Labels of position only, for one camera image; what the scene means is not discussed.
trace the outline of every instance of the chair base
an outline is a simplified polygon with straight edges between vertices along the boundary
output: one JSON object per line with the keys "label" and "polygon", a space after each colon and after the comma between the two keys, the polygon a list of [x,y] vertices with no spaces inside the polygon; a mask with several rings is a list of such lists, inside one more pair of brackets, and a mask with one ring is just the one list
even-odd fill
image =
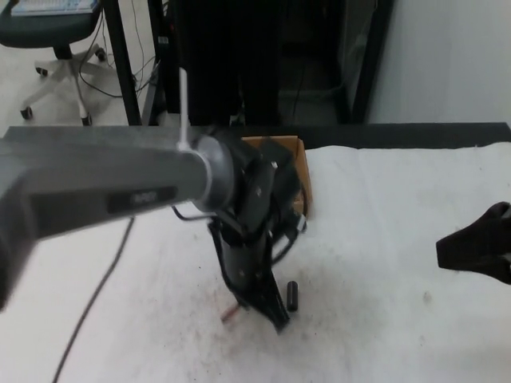
{"label": "chair base", "polygon": [[36,71],[42,77],[47,78],[34,94],[27,97],[22,102],[22,107],[20,109],[22,117],[25,120],[32,119],[33,113],[30,106],[41,100],[44,96],[52,93],[57,85],[59,85],[62,81],[69,79],[73,86],[82,124],[85,126],[91,125],[92,118],[88,109],[85,107],[80,85],[78,84],[78,76],[80,75],[80,72],[91,75],[98,75],[100,73],[113,76],[117,75],[115,69],[104,68],[88,62],[94,55],[96,55],[100,61],[104,61],[106,59],[105,51],[100,48],[98,44],[94,44],[91,49],[74,54],[73,58],[70,60],[36,61]]}

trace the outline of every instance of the keyboard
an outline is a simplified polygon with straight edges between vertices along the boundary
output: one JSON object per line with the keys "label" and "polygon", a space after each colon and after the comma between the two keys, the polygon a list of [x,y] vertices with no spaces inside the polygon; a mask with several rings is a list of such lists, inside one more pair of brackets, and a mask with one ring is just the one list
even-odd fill
{"label": "keyboard", "polygon": [[19,0],[12,8],[12,16],[54,16],[91,14],[99,0]]}

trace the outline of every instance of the wire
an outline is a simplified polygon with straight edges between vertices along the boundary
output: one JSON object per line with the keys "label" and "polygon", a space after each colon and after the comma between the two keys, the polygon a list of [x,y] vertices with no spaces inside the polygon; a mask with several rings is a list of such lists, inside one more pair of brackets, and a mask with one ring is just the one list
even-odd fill
{"label": "wire", "polygon": [[197,215],[195,217],[185,217],[184,215],[179,213],[179,210],[177,210],[176,207],[172,206],[172,210],[174,211],[174,214],[176,215],[177,218],[185,222],[201,221],[202,219],[210,219],[214,217],[214,215]]}
{"label": "wire", "polygon": [[156,54],[155,54],[154,56],[152,56],[151,58],[149,58],[149,59],[145,62],[144,66],[142,66],[142,68],[138,69],[138,70],[134,73],[134,75],[136,76],[138,73],[140,73],[140,72],[142,71],[142,69],[144,69],[144,68],[145,68],[145,67],[149,64],[149,62],[151,62],[151,61],[152,61],[152,60],[154,60],[155,58],[156,58]]}
{"label": "wire", "polygon": [[280,261],[284,259],[284,257],[287,255],[289,250],[293,247],[293,245],[296,242],[296,239],[298,238],[298,231],[295,230],[291,238],[289,238],[289,241],[286,243],[286,246],[283,247],[281,251],[271,260],[271,265],[274,266]]}
{"label": "wire", "polygon": [[[301,185],[301,188],[302,188],[302,196],[303,196],[303,214],[302,215],[307,217],[307,214],[309,214],[309,203],[307,200],[307,190],[306,190],[304,184]],[[305,224],[303,225],[303,229],[301,230],[301,232],[302,233],[305,232],[306,229],[307,229],[307,222],[305,222]],[[277,263],[279,263],[280,261],[282,261],[284,259],[284,257],[287,255],[289,250],[295,245],[298,235],[299,235],[299,231],[293,230],[291,235],[288,236],[289,241],[287,242],[286,246],[284,246],[283,249],[281,251],[279,251],[279,253],[271,260],[272,266],[276,265]]]}
{"label": "wire", "polygon": [[[136,75],[138,75],[138,73],[142,72],[142,76],[141,76],[140,81],[138,81],[138,80],[137,80],[137,82],[140,82],[139,87],[138,87],[138,90],[137,90],[137,98],[138,98],[138,97],[140,96],[140,94],[141,94],[141,90],[142,90],[143,88],[145,88],[145,87],[149,84],[149,82],[151,81],[151,76],[153,75],[153,72],[151,72],[151,76],[149,77],[149,80],[148,80],[148,81],[146,81],[146,82],[142,85],[142,80],[144,79],[144,68],[145,68],[145,67],[149,64],[149,62],[151,62],[152,60],[154,60],[154,58],[156,57],[156,55],[155,55],[155,56],[153,56],[153,57],[151,57],[150,59],[148,59],[148,60],[145,62],[144,47],[142,46],[141,36],[140,36],[140,34],[139,34],[139,31],[138,31],[138,24],[137,24],[137,12],[135,11],[135,5],[134,5],[134,3],[133,3],[133,0],[132,0],[132,8],[133,8],[133,17],[134,17],[134,19],[135,19],[135,31],[137,32],[137,38],[138,38],[138,43],[139,43],[139,45],[140,45],[141,52],[142,52],[142,63],[143,63],[142,67],[141,67],[140,69],[138,69],[138,70],[134,73],[134,75],[133,75],[133,76],[135,77],[135,79],[137,80]],[[105,12],[104,12],[104,11],[101,13],[101,20],[100,20],[100,24],[99,24],[99,26],[98,26],[98,28],[97,28],[97,32],[96,32],[96,34],[94,35],[93,41],[91,42],[90,47],[89,47],[89,49],[87,50],[87,54],[85,55],[85,57],[89,56],[90,50],[93,48],[94,43],[95,43],[95,42],[96,42],[96,40],[97,40],[97,37],[98,37],[98,35],[99,35],[99,31],[100,31],[100,30],[102,31],[102,34],[103,34],[103,43],[105,44],[105,48],[104,48],[104,49],[105,49],[105,53],[106,53],[106,63],[107,63],[107,65],[109,66],[109,68],[113,69],[113,64],[115,63],[115,60],[114,60],[114,62],[113,62],[113,63],[110,63],[110,62],[109,62],[108,45],[107,45],[107,43],[106,43],[106,36],[105,36]],[[106,96],[108,96],[108,97],[112,97],[112,98],[122,98],[122,95],[121,95],[121,94],[119,94],[119,95],[118,95],[118,94],[112,94],[112,93],[108,93],[108,92],[104,91],[103,89],[99,89],[97,86],[90,84],[90,83],[89,83],[89,82],[88,82],[88,81],[87,81],[87,80],[83,77],[83,75],[82,75],[82,73],[81,73],[81,69],[82,69],[83,65],[85,64],[85,57],[84,57],[84,59],[81,61],[81,63],[80,63],[80,67],[79,67],[79,69],[78,69],[78,74],[80,75],[81,80],[82,80],[82,81],[83,81],[83,82],[84,82],[87,86],[89,86],[90,88],[92,88],[92,89],[94,89],[94,90],[98,91],[99,93],[102,93],[102,94],[104,94],[104,95],[106,95]]]}
{"label": "wire", "polygon": [[122,98],[122,95],[115,95],[115,94],[111,94],[111,93],[105,92],[104,90],[99,89],[97,86],[94,86],[94,85],[90,84],[85,78],[83,78],[83,75],[81,74],[81,69],[83,68],[83,65],[85,64],[86,59],[89,56],[89,53],[90,53],[90,51],[92,50],[92,48],[94,46],[94,42],[96,42],[96,40],[97,40],[97,35],[99,34],[99,31],[101,30],[101,27],[104,24],[105,24],[105,18],[103,17],[100,20],[100,24],[99,24],[99,27],[97,28],[96,34],[94,35],[93,41],[90,43],[89,49],[87,49],[87,53],[85,54],[85,56],[81,60],[80,67],[78,68],[78,74],[80,75],[80,78],[81,78],[81,80],[83,82],[85,82],[90,88],[97,90],[99,93],[103,93],[106,96],[109,96],[109,97],[112,97],[112,98]]}
{"label": "wire", "polygon": [[119,263],[119,259],[121,259],[122,253],[125,249],[126,242],[128,242],[129,233],[131,232],[134,222],[135,222],[135,217],[132,217],[128,222],[128,226],[126,227],[125,234],[121,240],[121,245],[119,246],[119,249],[117,250],[115,258],[112,261],[112,264],[110,265],[110,267],[106,271],[105,275],[99,282],[99,285],[97,285],[96,290],[94,291],[92,297],[90,298],[89,302],[87,303],[87,306],[83,310],[83,313],[81,314],[80,319],[78,320],[78,323],[74,328],[73,334],[71,335],[71,338],[68,340],[67,346],[65,347],[65,351],[62,354],[61,360],[58,363],[57,371],[55,372],[55,375],[53,376],[53,380],[52,380],[53,383],[58,382],[58,378],[60,377],[62,370],[64,369],[65,361],[66,361],[67,357],[69,356],[69,352],[71,351],[71,348],[73,347],[74,341],[76,341],[76,339],[77,339],[78,333],[80,332],[80,328],[83,325],[83,322],[87,318],[87,314],[90,312],[90,309],[92,308],[94,302],[96,301],[97,296],[99,295],[99,293],[101,293],[101,290],[102,290],[103,286],[106,284],[106,281],[108,281],[109,276],[113,273],[115,267]]}
{"label": "wire", "polygon": [[298,100],[300,98],[300,91],[302,90],[302,85],[303,85],[303,79],[305,78],[305,68],[306,68],[306,63],[304,62],[303,63],[303,68],[302,68],[302,76],[300,78],[300,83],[298,85],[298,90],[296,91],[296,97],[295,97],[295,103],[293,104],[293,115],[291,116],[291,119],[292,119],[292,124],[295,124],[295,116],[296,116],[296,105],[298,105]]}

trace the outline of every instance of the cardboard box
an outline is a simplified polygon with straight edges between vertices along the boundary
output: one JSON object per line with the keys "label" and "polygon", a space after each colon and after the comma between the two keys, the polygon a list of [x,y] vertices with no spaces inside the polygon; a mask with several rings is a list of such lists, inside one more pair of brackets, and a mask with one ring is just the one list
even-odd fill
{"label": "cardboard box", "polygon": [[[303,141],[301,141],[297,136],[245,137],[244,140],[253,147],[258,148],[261,145],[261,141],[267,138],[277,141],[293,153],[293,156],[295,157],[296,170],[298,171],[300,181],[305,187],[305,191],[307,193],[307,206],[308,213],[310,214],[312,206],[312,187]],[[303,213],[303,193],[300,192],[296,196],[294,207],[297,212]]]}

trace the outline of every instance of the black table edge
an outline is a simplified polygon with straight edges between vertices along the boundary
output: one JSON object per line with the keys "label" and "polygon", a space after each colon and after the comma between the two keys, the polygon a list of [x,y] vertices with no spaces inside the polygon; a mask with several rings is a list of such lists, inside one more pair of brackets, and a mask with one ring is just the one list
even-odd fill
{"label": "black table edge", "polygon": [[[17,126],[8,129],[7,140],[53,140],[95,144],[145,145],[160,141],[174,142],[177,128],[159,126]],[[194,128],[202,131],[205,128]],[[511,130],[506,123],[476,124],[368,124],[331,127],[243,127],[230,128],[238,136],[298,136],[306,149],[324,146],[350,148],[424,148],[456,149],[482,147],[498,142],[511,142]]]}

